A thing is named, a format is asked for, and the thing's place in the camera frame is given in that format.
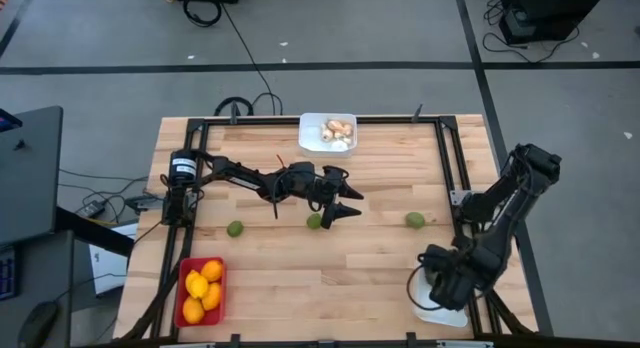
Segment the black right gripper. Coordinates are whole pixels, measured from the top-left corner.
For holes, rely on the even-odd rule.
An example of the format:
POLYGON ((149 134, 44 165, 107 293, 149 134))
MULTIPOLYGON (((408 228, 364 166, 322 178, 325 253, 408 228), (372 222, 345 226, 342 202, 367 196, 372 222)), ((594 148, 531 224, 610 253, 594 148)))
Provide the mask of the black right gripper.
POLYGON ((476 243, 451 250, 435 244, 427 246, 422 266, 439 273, 430 299, 441 308, 459 311, 471 300, 480 277, 474 266, 476 250, 476 243))

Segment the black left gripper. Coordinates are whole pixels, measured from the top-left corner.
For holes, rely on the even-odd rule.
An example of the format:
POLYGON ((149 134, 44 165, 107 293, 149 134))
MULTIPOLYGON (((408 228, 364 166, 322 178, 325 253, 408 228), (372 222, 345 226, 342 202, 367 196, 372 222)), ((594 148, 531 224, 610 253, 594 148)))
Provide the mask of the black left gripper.
POLYGON ((364 198, 348 184, 348 178, 349 172, 340 167, 324 167, 323 174, 319 175, 311 162, 293 163, 279 177, 279 192, 306 199, 312 211, 324 209, 320 226, 329 229, 337 219, 361 214, 358 209, 334 203, 336 194, 348 199, 364 198))

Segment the orange citrus fruit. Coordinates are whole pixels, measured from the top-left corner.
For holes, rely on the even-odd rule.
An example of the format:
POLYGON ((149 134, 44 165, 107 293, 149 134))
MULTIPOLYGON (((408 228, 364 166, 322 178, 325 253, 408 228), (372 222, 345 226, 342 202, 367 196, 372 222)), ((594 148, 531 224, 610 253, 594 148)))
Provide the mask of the orange citrus fruit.
POLYGON ((219 260, 210 260, 206 262, 200 270, 200 274, 213 283, 221 279, 224 273, 224 264, 219 260))
POLYGON ((201 298, 201 303, 205 311, 216 309, 221 301, 222 288, 218 282, 211 283, 207 292, 201 298))
POLYGON ((188 296, 182 306, 182 314, 186 323, 199 324, 205 316, 205 310, 199 299, 188 296))

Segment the white plastic basket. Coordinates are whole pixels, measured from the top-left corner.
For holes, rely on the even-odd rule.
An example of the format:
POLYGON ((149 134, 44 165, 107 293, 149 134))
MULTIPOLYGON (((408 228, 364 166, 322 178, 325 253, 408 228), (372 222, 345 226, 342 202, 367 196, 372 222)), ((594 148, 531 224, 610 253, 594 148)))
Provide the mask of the white plastic basket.
POLYGON ((355 115, 352 114, 338 114, 338 113, 304 113, 299 119, 298 129, 298 145, 303 150, 304 154, 309 157, 349 157, 355 150, 358 144, 357 135, 358 120, 355 115), (331 150, 331 144, 335 140, 333 138, 329 142, 322 140, 322 132, 324 129, 329 129, 326 123, 329 120, 340 121, 343 125, 350 124, 353 126, 353 133, 350 137, 352 143, 348 144, 349 149, 344 152, 335 152, 331 150))
POLYGON ((428 282, 424 269, 420 268, 413 276, 410 283, 410 306, 413 314, 420 320, 464 328, 468 325, 469 319, 465 310, 447 310, 439 308, 439 304, 430 299, 432 286, 428 282))

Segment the red plastic basket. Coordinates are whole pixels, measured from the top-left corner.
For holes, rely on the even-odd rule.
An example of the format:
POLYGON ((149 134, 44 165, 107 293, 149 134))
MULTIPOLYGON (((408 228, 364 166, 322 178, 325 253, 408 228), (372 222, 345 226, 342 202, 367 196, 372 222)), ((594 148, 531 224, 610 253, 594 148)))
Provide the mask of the red plastic basket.
POLYGON ((192 326, 214 326, 221 323, 225 316, 225 294, 226 294, 226 265, 220 257, 210 258, 186 258, 180 263, 178 287, 175 299, 175 313, 174 324, 179 328, 192 327, 192 326), (190 296, 187 288, 185 287, 185 278, 191 270, 196 270, 200 273, 203 265, 210 260, 219 260, 224 264, 224 273, 219 281, 217 281, 222 288, 222 297, 219 306, 211 311, 205 311, 205 316, 199 324, 188 324, 185 322, 182 314, 182 306, 188 296, 190 296))

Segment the white paper sheet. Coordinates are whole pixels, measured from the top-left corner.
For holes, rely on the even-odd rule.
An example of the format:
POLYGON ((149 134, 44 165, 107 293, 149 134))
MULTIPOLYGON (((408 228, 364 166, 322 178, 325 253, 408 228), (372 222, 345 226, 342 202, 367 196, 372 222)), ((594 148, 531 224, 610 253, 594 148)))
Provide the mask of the white paper sheet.
POLYGON ((129 258, 90 245, 89 255, 97 295, 122 288, 126 281, 129 258))

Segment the black desk beam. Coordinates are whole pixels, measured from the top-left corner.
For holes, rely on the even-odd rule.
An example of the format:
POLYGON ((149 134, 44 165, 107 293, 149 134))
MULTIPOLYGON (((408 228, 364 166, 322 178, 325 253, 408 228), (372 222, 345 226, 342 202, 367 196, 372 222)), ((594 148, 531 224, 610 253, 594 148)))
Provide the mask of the black desk beam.
POLYGON ((129 257, 134 247, 132 238, 60 207, 56 208, 55 230, 71 231, 80 241, 124 257, 129 257))

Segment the black power brick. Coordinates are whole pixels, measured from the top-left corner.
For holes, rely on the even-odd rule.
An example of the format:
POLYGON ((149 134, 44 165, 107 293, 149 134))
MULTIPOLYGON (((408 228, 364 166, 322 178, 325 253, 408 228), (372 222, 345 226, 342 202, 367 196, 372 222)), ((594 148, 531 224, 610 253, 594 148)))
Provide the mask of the black power brick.
POLYGON ((94 219, 99 217, 105 211, 105 203, 103 201, 93 200, 84 204, 76 211, 76 214, 83 218, 94 219))

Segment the black equipment cart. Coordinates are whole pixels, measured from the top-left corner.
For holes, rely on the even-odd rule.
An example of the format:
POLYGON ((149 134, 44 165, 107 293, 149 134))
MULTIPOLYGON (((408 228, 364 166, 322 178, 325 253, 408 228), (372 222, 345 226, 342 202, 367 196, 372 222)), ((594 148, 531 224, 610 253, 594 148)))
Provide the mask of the black equipment cart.
POLYGON ((600 0, 501 0, 499 28, 509 45, 563 41, 600 0))

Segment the grey desk surface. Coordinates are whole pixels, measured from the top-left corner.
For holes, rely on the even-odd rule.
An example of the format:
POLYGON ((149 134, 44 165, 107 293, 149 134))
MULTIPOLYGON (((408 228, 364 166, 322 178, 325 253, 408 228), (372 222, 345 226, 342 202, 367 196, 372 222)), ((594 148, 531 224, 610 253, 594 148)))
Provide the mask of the grey desk surface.
POLYGON ((68 348, 73 281, 73 236, 57 233, 15 245, 18 296, 0 301, 0 348, 18 348, 18 333, 33 308, 57 303, 57 314, 43 348, 68 348))

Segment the dark grey desk top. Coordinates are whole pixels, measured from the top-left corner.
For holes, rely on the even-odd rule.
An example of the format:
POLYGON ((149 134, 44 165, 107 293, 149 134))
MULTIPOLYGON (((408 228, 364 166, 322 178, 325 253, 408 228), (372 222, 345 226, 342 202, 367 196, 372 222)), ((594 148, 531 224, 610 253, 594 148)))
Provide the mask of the dark grey desk top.
POLYGON ((0 246, 54 231, 63 109, 18 113, 0 132, 0 246))

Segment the black computer mouse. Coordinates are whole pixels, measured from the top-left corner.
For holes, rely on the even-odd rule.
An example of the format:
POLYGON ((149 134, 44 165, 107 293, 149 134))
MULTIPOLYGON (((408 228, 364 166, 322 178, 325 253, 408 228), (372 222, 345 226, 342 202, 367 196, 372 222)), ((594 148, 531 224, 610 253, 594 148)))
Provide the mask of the black computer mouse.
POLYGON ((58 313, 55 301, 37 304, 23 322, 17 338, 18 348, 42 348, 58 313))

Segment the black keyboard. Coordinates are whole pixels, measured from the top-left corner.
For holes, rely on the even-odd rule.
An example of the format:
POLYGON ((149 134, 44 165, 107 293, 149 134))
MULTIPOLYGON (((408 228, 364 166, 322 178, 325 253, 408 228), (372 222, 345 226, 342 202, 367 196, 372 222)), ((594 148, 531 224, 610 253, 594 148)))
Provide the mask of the black keyboard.
POLYGON ((19 264, 16 248, 12 245, 0 247, 0 301, 19 295, 19 264))

